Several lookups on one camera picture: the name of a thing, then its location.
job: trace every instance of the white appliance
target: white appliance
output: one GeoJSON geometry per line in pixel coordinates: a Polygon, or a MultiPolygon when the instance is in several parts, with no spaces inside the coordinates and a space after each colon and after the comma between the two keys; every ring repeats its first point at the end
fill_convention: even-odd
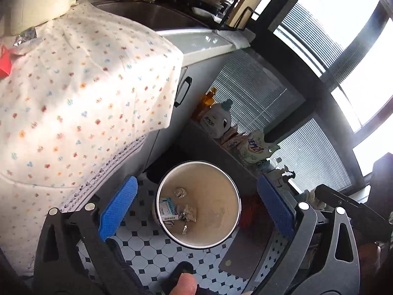
{"type": "Polygon", "coordinates": [[[66,13],[76,0],[13,0],[11,4],[11,34],[55,19],[66,13]]]}

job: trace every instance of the white cloth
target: white cloth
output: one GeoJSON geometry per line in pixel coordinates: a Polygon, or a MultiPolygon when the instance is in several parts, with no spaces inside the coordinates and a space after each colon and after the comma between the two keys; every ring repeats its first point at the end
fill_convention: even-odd
{"type": "Polygon", "coordinates": [[[0,82],[0,247],[18,274],[32,272],[51,207],[136,138],[168,127],[183,61],[156,32],[89,3],[37,35],[0,82]]]}
{"type": "MultiPolygon", "coordinates": [[[[62,201],[62,205],[59,206],[60,211],[64,213],[81,210],[95,192],[101,188],[101,186],[125,163],[125,161],[140,151],[145,139],[145,135],[137,138],[131,144],[126,145],[122,150],[117,152],[114,156],[111,156],[106,162],[102,163],[99,172],[90,176],[90,178],[76,188],[66,200],[62,201]]],[[[123,178],[127,175],[135,175],[128,174],[127,170],[123,173],[124,174],[121,175],[123,178]]]]}
{"type": "Polygon", "coordinates": [[[231,42],[236,47],[236,50],[250,47],[250,43],[248,43],[247,38],[238,30],[215,30],[214,32],[226,39],[228,42],[231,42]]]}

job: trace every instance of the black window frame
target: black window frame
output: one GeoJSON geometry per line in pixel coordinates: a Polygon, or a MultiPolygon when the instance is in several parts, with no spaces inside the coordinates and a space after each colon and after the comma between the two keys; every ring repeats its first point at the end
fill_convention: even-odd
{"type": "Polygon", "coordinates": [[[332,64],[333,67],[330,67],[320,78],[290,47],[273,34],[297,1],[271,0],[258,19],[250,19],[247,24],[247,29],[256,35],[251,43],[254,51],[276,68],[305,99],[305,102],[293,112],[286,112],[286,115],[280,117],[273,126],[269,125],[265,140],[279,142],[311,118],[317,117],[318,124],[333,145],[352,180],[352,184],[340,192],[351,195],[369,185],[371,178],[371,174],[363,176],[352,149],[392,115],[393,97],[361,129],[353,132],[331,95],[335,87],[340,87],[332,70],[335,66],[342,68],[340,64],[353,56],[353,50],[359,44],[364,44],[364,55],[367,54],[382,33],[388,19],[393,15],[393,0],[380,0],[361,32],[332,64]]]}

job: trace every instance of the hand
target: hand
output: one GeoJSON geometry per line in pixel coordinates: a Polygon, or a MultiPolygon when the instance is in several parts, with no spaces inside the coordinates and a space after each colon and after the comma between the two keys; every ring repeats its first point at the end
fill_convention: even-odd
{"type": "Polygon", "coordinates": [[[189,273],[183,273],[170,295],[195,295],[197,291],[197,281],[189,273]]]}

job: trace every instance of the white trash can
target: white trash can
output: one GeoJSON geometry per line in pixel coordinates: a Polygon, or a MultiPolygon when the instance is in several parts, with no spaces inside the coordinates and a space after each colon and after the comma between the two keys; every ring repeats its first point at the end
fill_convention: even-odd
{"type": "Polygon", "coordinates": [[[209,249],[225,241],[236,228],[241,212],[239,193],[232,179],[217,166],[191,161],[170,170],[160,182],[153,203],[153,217],[165,233],[178,244],[191,249],[209,249]],[[174,191],[184,188],[187,195],[179,199],[174,191]],[[196,222],[175,221],[167,227],[158,209],[160,198],[171,198],[174,204],[196,208],[196,222]]]}

